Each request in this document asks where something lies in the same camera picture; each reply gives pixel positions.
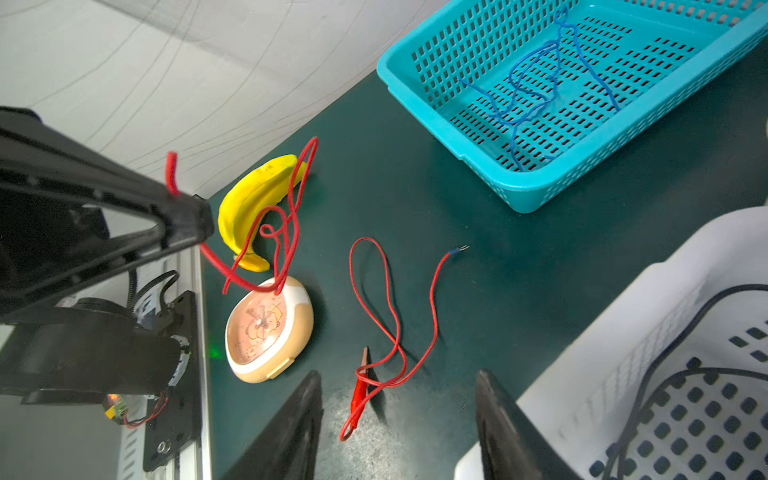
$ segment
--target black cable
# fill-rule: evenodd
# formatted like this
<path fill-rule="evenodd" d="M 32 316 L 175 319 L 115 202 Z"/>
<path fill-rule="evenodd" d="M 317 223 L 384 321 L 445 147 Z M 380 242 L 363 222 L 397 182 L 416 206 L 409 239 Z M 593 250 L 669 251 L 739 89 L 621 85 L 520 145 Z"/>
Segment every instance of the black cable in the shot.
<path fill-rule="evenodd" d="M 136 302 L 141 299 L 142 296 L 146 295 L 147 292 L 155 288 L 160 282 L 166 280 L 170 277 L 170 280 L 163 285 L 162 290 L 160 290 L 160 308 L 161 311 L 165 311 L 168 308 L 168 305 L 165 303 L 165 292 L 170 288 L 171 285 L 176 283 L 176 280 L 179 280 L 179 273 L 176 270 L 168 270 L 166 273 L 161 273 L 160 275 L 156 276 L 152 280 L 149 281 L 146 285 L 144 285 L 141 290 L 134 296 L 132 301 L 127 305 L 128 309 L 132 312 L 134 311 L 134 308 L 136 306 Z"/>
<path fill-rule="evenodd" d="M 617 470 L 617 480 L 623 480 L 624 473 L 622 472 L 621 466 L 624 464 L 624 460 L 626 460 L 627 456 L 627 449 L 629 448 L 629 442 L 631 437 L 631 431 L 632 428 L 637 424 L 637 416 L 638 413 L 642 410 L 641 406 L 643 403 L 643 398 L 645 397 L 645 392 L 648 388 L 648 383 L 650 382 L 650 378 L 653 376 L 653 374 L 658 369 L 659 365 L 669 357 L 669 355 L 672 354 L 672 352 L 680 346 L 680 344 L 691 334 L 691 332 L 694 331 L 696 326 L 701 322 L 701 320 L 704 318 L 704 316 L 715 306 L 717 305 L 722 299 L 726 298 L 727 296 L 733 295 L 735 293 L 739 292 L 749 292 L 749 291 L 764 291 L 768 292 L 768 285 L 762 284 L 762 283 L 748 283 L 745 285 L 737 285 L 732 286 L 731 288 L 726 288 L 725 290 L 722 290 L 715 294 L 712 298 L 710 298 L 702 307 L 699 309 L 698 312 L 696 312 L 696 315 L 694 315 L 693 319 L 688 323 L 688 325 L 683 329 L 682 332 L 680 332 L 680 335 L 678 335 L 674 340 L 672 340 L 672 343 L 664 349 L 664 351 L 656 357 L 656 359 L 651 363 L 651 365 L 648 367 L 648 370 L 645 371 L 645 374 L 643 375 L 643 379 L 640 382 L 640 387 L 637 389 L 637 395 L 634 399 L 634 404 L 632 405 L 632 410 L 629 414 L 629 419 L 627 420 L 626 425 L 624 426 L 624 430 L 622 430 L 621 435 L 619 435 L 619 439 L 616 442 L 616 448 L 614 449 L 613 453 L 608 457 L 608 461 L 605 465 L 605 470 L 603 471 L 603 480 L 609 480 L 611 477 L 611 471 L 614 468 L 614 464 L 616 463 L 618 459 L 619 468 Z M 684 370 L 683 372 L 676 373 L 675 375 L 682 374 L 685 372 L 699 372 L 704 371 L 707 369 L 690 369 L 690 370 Z M 736 369 L 726 369 L 733 372 L 748 372 L 750 375 L 760 376 L 762 374 L 757 372 L 751 372 L 749 370 L 736 370 Z M 653 399 L 653 395 L 649 397 L 648 402 L 650 402 Z"/>
<path fill-rule="evenodd" d="M 131 305 L 136 296 L 136 289 L 138 288 L 139 276 L 136 274 L 136 269 L 132 268 L 128 271 L 128 298 L 125 301 L 126 305 Z"/>

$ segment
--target clock face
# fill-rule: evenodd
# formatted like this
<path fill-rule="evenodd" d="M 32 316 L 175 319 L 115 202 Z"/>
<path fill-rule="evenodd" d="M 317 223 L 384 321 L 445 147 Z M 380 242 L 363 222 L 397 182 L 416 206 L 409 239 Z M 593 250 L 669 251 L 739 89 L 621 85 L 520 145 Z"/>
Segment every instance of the clock face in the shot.
<path fill-rule="evenodd" d="M 232 312 L 229 326 L 230 353 L 241 364 L 251 363 L 277 342 L 286 324 L 283 294 L 249 295 Z"/>

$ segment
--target basket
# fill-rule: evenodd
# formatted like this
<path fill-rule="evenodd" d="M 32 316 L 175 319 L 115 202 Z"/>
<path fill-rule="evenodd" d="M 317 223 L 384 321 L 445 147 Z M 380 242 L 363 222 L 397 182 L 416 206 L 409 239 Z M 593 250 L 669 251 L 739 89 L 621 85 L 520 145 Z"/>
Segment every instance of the basket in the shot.
<path fill-rule="evenodd" d="M 768 207 L 709 222 L 649 266 L 517 401 L 582 478 L 600 478 L 647 367 L 715 293 L 768 283 Z M 649 393 L 701 364 L 768 373 L 768 292 L 718 303 L 661 364 Z M 768 382 L 690 376 L 666 388 L 627 450 L 628 480 L 768 477 Z"/>
<path fill-rule="evenodd" d="M 768 8 L 752 0 L 455 0 L 393 45 L 378 73 L 392 95 L 510 207 L 537 210 L 632 137 L 743 57 L 768 32 Z M 511 132 L 492 118 L 488 98 L 506 106 L 512 65 L 557 36 L 568 7 L 584 56 L 615 93 L 578 59 L 573 35 L 561 44 L 558 96 L 538 120 Z M 554 54 L 521 81 L 541 91 Z M 518 101 L 530 108 L 530 102 Z M 518 107 L 510 118 L 523 113 Z"/>

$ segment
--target gray wall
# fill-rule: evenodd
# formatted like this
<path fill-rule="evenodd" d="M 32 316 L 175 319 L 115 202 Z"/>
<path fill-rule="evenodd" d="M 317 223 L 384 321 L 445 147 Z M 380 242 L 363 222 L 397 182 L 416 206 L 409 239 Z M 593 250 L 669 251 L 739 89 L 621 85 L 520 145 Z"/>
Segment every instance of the gray wall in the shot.
<path fill-rule="evenodd" d="M 91 406 L 22 406 L 0 396 L 0 478 L 116 477 L 120 427 Z"/>

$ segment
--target white backdrop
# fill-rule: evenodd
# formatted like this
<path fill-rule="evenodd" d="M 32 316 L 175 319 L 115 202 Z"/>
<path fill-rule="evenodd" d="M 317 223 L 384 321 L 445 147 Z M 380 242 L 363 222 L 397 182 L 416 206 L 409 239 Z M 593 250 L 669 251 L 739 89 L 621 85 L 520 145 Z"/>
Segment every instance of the white backdrop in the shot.
<path fill-rule="evenodd" d="M 447 0 L 0 0 L 0 104 L 208 197 Z"/>

